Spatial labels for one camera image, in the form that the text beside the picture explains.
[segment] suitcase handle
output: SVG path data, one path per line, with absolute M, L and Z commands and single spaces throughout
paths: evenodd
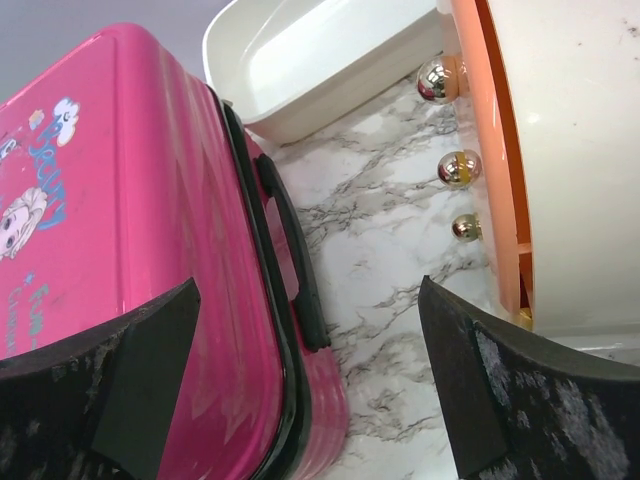
M 287 244 L 291 251 L 293 266 L 300 285 L 298 294 L 293 300 L 293 308 L 298 317 L 298 323 L 305 346 L 312 352 L 331 345 L 327 327 L 320 304 L 318 285 L 313 274 L 313 266 L 309 250 L 304 240 L 304 234 L 296 215 L 291 198 L 280 178 L 275 163 L 267 155 L 262 154 L 256 159 L 258 175 L 262 187 L 269 197 L 276 201 L 280 221 L 287 237 Z

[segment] white marble floor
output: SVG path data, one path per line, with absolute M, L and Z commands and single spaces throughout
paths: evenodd
M 450 221 L 471 209 L 436 176 L 457 148 L 450 108 L 400 82 L 313 137 L 274 154 L 306 232 L 352 411 L 325 480 L 454 480 L 422 338 L 425 274 L 486 308 L 486 261 Z

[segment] gray wall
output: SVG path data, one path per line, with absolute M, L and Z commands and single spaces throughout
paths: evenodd
M 0 102 L 96 30 L 116 22 L 151 31 L 204 79 L 201 42 L 230 0 L 0 0 Z

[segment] white plastic tray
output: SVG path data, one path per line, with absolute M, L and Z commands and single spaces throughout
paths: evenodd
M 244 124 L 299 140 L 441 51 L 436 0 L 235 0 L 203 40 L 207 82 Z

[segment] metal stud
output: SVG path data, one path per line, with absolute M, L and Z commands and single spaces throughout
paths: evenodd
M 451 224 L 453 236 L 463 243 L 470 243 L 482 237 L 478 217 L 471 213 L 460 215 Z
M 470 150 L 447 153 L 438 162 L 438 178 L 452 190 L 468 186 L 481 170 L 480 157 Z
M 418 92 L 427 102 L 444 105 L 458 96 L 456 61 L 439 56 L 423 64 L 418 70 Z
M 521 308 L 514 323 L 525 330 L 533 331 L 533 313 L 530 308 Z

